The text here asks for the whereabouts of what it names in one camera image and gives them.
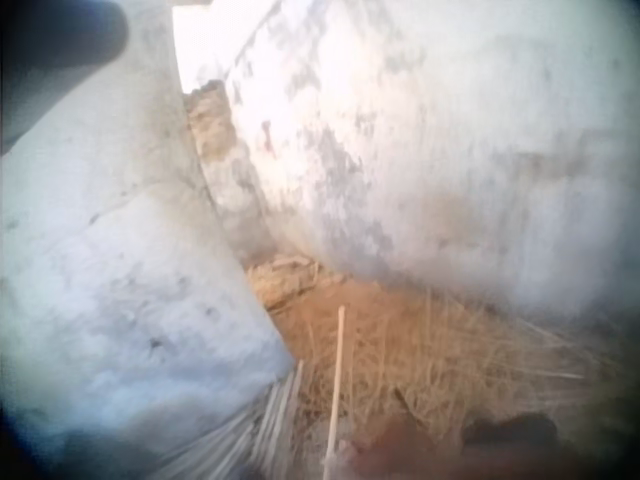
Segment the white plaster wall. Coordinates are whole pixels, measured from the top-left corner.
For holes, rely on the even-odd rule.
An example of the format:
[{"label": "white plaster wall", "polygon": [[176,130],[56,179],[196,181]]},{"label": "white plaster wall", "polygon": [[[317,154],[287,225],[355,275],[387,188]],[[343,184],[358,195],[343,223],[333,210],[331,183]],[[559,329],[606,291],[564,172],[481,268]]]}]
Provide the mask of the white plaster wall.
[{"label": "white plaster wall", "polygon": [[172,7],[180,83],[191,93],[224,78],[277,0]]},{"label": "white plaster wall", "polygon": [[215,427],[291,365],[218,226],[169,8],[119,5],[124,52],[2,158],[3,407],[49,465],[76,448],[95,478]]},{"label": "white plaster wall", "polygon": [[632,8],[279,2],[226,77],[276,241],[519,312],[637,306]]}]

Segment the stain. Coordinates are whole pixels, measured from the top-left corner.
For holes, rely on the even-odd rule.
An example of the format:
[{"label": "stain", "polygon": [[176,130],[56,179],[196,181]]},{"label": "stain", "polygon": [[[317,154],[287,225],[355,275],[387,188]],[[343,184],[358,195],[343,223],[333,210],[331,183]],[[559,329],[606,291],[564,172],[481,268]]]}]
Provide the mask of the stain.
[{"label": "stain", "polygon": [[589,129],[579,134],[559,133],[546,152],[509,151],[496,156],[498,165],[516,179],[532,183],[556,182],[587,175],[596,159],[591,148],[615,137],[613,132]]},{"label": "stain", "polygon": [[420,50],[415,58],[411,58],[406,52],[387,55],[384,59],[384,69],[394,75],[402,72],[412,72],[416,68],[421,67],[426,58],[427,55],[424,50]]},{"label": "stain", "polygon": [[236,82],[233,82],[233,103],[235,105],[242,105],[242,94],[240,93],[240,87]]},{"label": "stain", "polygon": [[264,149],[275,158],[276,152],[274,152],[273,143],[271,142],[271,122],[269,120],[262,122],[262,132],[264,133]]},{"label": "stain", "polygon": [[153,351],[161,346],[162,341],[160,339],[151,337],[149,339],[149,356],[153,355]]},{"label": "stain", "polygon": [[[316,183],[313,212],[322,224],[321,244],[338,268],[367,278],[389,278],[392,272],[384,257],[393,251],[393,240],[380,222],[367,219],[370,185],[362,163],[352,158],[329,127],[319,134],[307,131],[305,138],[317,151],[325,173]],[[327,204],[337,205],[327,209]]]},{"label": "stain", "polygon": [[291,77],[289,84],[285,87],[287,98],[293,100],[299,92],[307,87],[315,88],[318,91],[322,90],[320,79],[309,64],[303,65],[302,68]]},{"label": "stain", "polygon": [[542,69],[542,78],[548,84],[551,83],[551,80],[553,79],[553,76],[551,74],[551,70],[549,69],[548,65],[545,65],[543,67],[543,69]]},{"label": "stain", "polygon": [[244,62],[244,76],[245,78],[253,78],[253,66],[249,60]]},{"label": "stain", "polygon": [[430,238],[437,239],[439,249],[450,244],[470,247],[477,244],[481,234],[471,203],[463,196],[451,192],[433,193],[425,197],[422,211],[430,225]]},{"label": "stain", "polygon": [[19,226],[20,226],[20,221],[14,218],[7,222],[7,224],[5,225],[5,228],[7,229],[8,232],[10,232],[11,230],[15,230]]},{"label": "stain", "polygon": [[371,138],[375,132],[376,119],[378,115],[376,113],[358,113],[353,122],[358,133],[364,135],[367,138]]},{"label": "stain", "polygon": [[231,163],[231,176],[235,183],[245,192],[250,194],[256,193],[255,185],[251,180],[251,172],[247,172],[244,162],[240,159],[234,159]]},{"label": "stain", "polygon": [[207,308],[205,309],[205,311],[204,311],[204,314],[205,314],[207,317],[212,317],[212,318],[215,318],[215,319],[217,319],[217,318],[219,318],[219,317],[220,317],[220,315],[219,315],[219,313],[218,313],[218,310],[217,310],[217,309],[215,309],[214,307],[207,307]]},{"label": "stain", "polygon": [[391,14],[383,0],[367,0],[362,2],[368,23],[387,41],[400,41],[402,32],[395,25]]},{"label": "stain", "polygon": [[191,286],[191,280],[188,277],[180,277],[178,278],[178,287],[180,291],[188,290]]}]

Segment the dirt ground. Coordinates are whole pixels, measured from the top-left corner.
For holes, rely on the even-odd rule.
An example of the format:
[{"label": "dirt ground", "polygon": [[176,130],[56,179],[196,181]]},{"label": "dirt ground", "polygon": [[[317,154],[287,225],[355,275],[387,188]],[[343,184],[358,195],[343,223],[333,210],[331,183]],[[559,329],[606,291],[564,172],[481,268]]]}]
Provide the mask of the dirt ground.
[{"label": "dirt ground", "polygon": [[619,392],[619,372],[607,356],[481,305],[359,282],[303,257],[276,257],[247,274],[285,343],[305,361],[296,478],[322,472],[341,305],[342,434],[397,408],[398,388],[436,439],[469,409],[498,418],[543,411],[565,439],[588,448],[598,428],[590,419],[594,412],[604,418],[600,412]]}]

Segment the wooden stick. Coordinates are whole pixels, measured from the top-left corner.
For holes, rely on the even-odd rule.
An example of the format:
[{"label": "wooden stick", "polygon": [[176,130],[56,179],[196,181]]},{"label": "wooden stick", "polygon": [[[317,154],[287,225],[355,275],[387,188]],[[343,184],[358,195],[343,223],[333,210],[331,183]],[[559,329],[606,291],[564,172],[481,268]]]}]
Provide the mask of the wooden stick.
[{"label": "wooden stick", "polygon": [[338,309],[338,348],[336,352],[336,372],[333,377],[333,402],[331,403],[331,420],[329,421],[329,440],[327,442],[327,454],[325,455],[323,480],[329,480],[329,469],[326,460],[333,455],[336,446],[336,433],[338,428],[338,406],[340,403],[340,380],[342,377],[342,341],[344,337],[344,305]]}]

